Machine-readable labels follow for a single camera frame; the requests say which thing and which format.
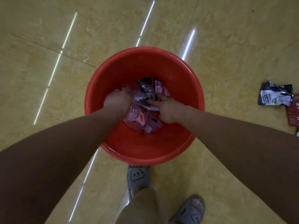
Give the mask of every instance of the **slipper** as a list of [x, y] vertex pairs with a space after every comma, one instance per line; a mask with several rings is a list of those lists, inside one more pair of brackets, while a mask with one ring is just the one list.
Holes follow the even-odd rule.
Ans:
[[[202, 206], [202, 211], [199, 212], [193, 205], [192, 199], [198, 199]], [[205, 204], [202, 198], [198, 195], [190, 196], [180, 207], [177, 213], [169, 220], [170, 222], [182, 222], [184, 224], [199, 224], [204, 218]]]
[[136, 166], [131, 167], [129, 164], [128, 168], [128, 191], [129, 191], [129, 201], [132, 200], [131, 190], [136, 187], [150, 186], [150, 166]]

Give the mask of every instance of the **person's right hand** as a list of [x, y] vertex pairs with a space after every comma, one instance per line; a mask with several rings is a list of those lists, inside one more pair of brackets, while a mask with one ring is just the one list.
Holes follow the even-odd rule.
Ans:
[[185, 105], [181, 102], [176, 101], [173, 98], [167, 98], [162, 94], [158, 94], [158, 97], [162, 101], [152, 101], [148, 100], [148, 102], [158, 107], [160, 110], [159, 118], [166, 123], [175, 123], [178, 121], [179, 115], [184, 112]]

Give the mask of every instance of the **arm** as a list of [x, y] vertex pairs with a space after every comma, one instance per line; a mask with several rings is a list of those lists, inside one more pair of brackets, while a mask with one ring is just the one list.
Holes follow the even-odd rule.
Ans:
[[0, 152], [0, 223], [44, 223], [107, 134], [125, 117], [131, 99], [116, 90], [101, 110], [45, 129]]
[[159, 97], [150, 102], [161, 120], [187, 128], [282, 219], [298, 223], [299, 138]]

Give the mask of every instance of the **yellow marble floor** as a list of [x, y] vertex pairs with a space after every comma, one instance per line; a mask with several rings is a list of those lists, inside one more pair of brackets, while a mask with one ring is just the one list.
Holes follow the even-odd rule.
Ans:
[[[183, 58], [206, 111], [295, 132], [284, 107], [257, 96], [265, 80], [299, 93], [299, 0], [0, 0], [0, 16], [0, 150], [84, 115], [95, 69], [136, 45]], [[127, 204], [126, 168], [99, 148], [47, 224], [113, 223]], [[152, 186], [168, 217], [197, 193], [202, 223], [283, 223], [197, 139], [153, 167]]]

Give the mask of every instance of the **finger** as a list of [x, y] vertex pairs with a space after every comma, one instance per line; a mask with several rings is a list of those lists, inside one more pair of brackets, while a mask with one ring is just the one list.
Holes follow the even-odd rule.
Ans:
[[157, 95], [158, 95], [158, 97], [161, 99], [161, 101], [167, 101], [167, 100], [168, 100], [168, 98], [165, 97], [164, 95], [162, 95], [161, 93], [159, 93], [159, 94], [157, 94]]
[[159, 107], [161, 104], [160, 101], [152, 101], [152, 100], [148, 100], [148, 103], [150, 103], [151, 105], [154, 105], [155, 107]]
[[121, 90], [125, 91], [125, 92], [128, 92], [127, 88], [125, 88], [125, 87], [122, 87]]

